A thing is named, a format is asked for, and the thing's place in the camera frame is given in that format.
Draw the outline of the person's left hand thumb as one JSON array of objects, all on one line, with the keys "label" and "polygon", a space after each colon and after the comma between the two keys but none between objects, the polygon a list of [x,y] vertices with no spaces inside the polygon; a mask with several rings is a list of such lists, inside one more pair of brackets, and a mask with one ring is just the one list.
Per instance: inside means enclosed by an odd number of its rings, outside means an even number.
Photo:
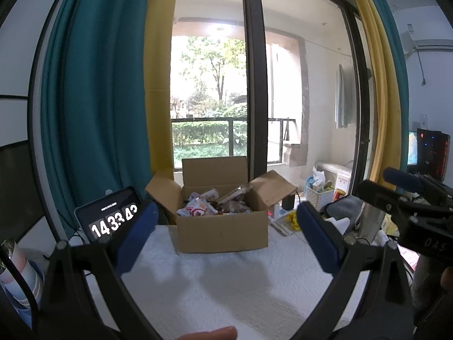
[{"label": "person's left hand thumb", "polygon": [[237,336],[237,329],[234,326],[228,326],[213,331],[182,335],[177,340],[236,340]]}]

